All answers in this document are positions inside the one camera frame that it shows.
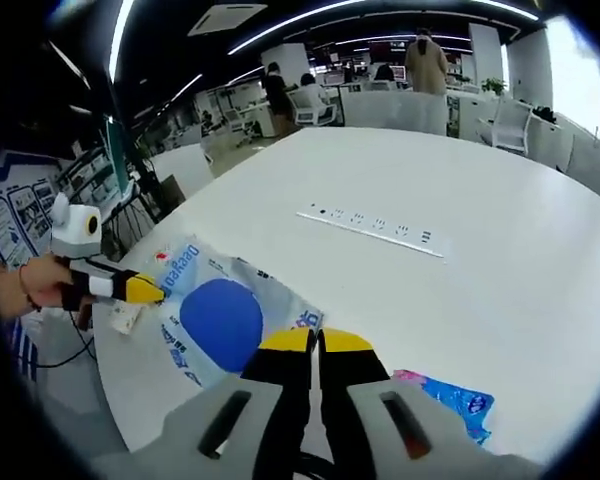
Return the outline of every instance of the ceiling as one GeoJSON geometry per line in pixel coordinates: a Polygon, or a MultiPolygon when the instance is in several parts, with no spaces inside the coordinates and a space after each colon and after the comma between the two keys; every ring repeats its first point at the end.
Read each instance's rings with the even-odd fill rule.
{"type": "MultiPolygon", "coordinates": [[[[260,54],[282,42],[302,42],[308,49],[329,42],[398,33],[414,33],[419,27],[434,34],[468,37],[471,22],[498,29],[500,41],[540,28],[552,14],[542,10],[544,0],[506,0],[540,17],[533,21],[507,10],[469,0],[366,0],[309,16],[280,28],[234,55],[227,53],[274,25],[338,0],[254,0],[267,8],[238,28],[205,35],[187,36],[194,24],[214,4],[212,0],[135,0],[122,37],[115,92],[127,122],[148,110],[150,120],[158,109],[199,74],[199,81],[182,94],[175,105],[190,102],[201,90],[225,84],[260,65],[260,54]]],[[[93,101],[108,100],[111,39],[122,0],[99,0],[51,32],[51,39],[86,74],[94,86],[93,101]]],[[[438,40],[442,46],[469,48],[467,42],[438,40]]],[[[364,44],[328,46],[341,54],[364,44]]]]}

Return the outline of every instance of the potted plant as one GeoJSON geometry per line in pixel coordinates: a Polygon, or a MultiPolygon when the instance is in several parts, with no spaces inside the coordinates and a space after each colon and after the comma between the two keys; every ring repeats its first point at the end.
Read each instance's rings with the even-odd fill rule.
{"type": "Polygon", "coordinates": [[[487,78],[482,82],[482,91],[485,93],[493,92],[495,96],[501,97],[504,92],[504,82],[499,78],[487,78]]]}

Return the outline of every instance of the floor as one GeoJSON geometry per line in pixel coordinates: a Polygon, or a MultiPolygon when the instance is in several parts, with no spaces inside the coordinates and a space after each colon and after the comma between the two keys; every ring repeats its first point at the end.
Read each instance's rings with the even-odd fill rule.
{"type": "Polygon", "coordinates": [[[213,163],[210,167],[211,173],[213,173],[214,177],[218,178],[236,165],[244,162],[247,158],[252,157],[260,150],[267,148],[269,145],[273,145],[276,141],[277,139],[275,138],[261,138],[237,149],[223,151],[215,155],[212,154],[213,163]]]}

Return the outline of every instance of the computer monitor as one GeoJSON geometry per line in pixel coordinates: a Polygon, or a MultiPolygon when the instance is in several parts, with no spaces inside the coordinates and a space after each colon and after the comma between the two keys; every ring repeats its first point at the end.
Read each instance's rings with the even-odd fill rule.
{"type": "Polygon", "coordinates": [[[396,82],[407,81],[407,69],[405,67],[391,65],[391,70],[393,71],[393,78],[396,82]]]}

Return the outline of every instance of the blue circle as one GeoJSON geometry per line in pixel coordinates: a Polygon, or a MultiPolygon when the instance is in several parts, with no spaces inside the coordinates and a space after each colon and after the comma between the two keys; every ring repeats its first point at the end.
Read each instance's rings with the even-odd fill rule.
{"type": "Polygon", "coordinates": [[[200,285],[180,305],[180,322],[223,370],[241,372],[262,339],[262,310],[253,293],[232,280],[200,285]]]}

